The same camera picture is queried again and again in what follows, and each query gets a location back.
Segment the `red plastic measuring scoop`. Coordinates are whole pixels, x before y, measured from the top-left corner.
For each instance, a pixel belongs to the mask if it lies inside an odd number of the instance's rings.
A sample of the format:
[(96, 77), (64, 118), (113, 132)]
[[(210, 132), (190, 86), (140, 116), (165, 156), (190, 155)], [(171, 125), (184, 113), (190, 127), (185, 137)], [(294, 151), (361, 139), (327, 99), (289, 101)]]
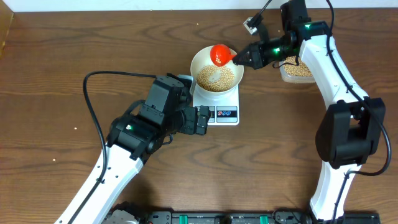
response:
[(214, 65), (222, 67), (234, 59), (236, 53), (224, 44), (216, 44), (210, 50), (210, 58)]

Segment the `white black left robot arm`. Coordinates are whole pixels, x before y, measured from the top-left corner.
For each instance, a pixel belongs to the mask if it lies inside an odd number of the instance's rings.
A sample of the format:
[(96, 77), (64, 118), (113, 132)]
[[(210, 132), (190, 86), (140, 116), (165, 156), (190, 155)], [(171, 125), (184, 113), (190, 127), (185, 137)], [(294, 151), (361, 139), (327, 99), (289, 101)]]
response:
[(102, 150), (90, 175), (57, 223), (102, 223), (149, 157), (167, 145), (166, 137), (176, 133), (206, 134), (210, 109), (191, 105), (196, 86), (194, 78), (171, 73), (153, 78), (147, 98), (133, 102), (117, 117), (107, 136), (103, 135), (88, 89), (83, 89)]

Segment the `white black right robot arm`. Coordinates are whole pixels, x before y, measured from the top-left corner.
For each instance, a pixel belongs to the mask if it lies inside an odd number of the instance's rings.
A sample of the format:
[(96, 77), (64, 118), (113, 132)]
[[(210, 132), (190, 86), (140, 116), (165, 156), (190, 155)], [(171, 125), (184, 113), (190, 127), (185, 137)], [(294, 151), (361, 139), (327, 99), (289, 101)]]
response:
[(303, 0), (281, 5), (284, 34), (270, 38), (257, 13), (244, 21), (259, 41), (249, 44), (233, 63), (253, 69), (267, 65), (283, 67), (288, 57), (304, 63), (322, 94), (326, 113), (315, 135), (322, 160), (317, 189), (301, 223), (369, 223), (369, 217), (344, 214), (344, 202), (352, 179), (377, 151), (380, 138), (388, 134), (383, 125), (386, 107), (382, 99), (371, 98), (354, 80), (340, 57), (333, 38), (333, 24), (313, 21)]

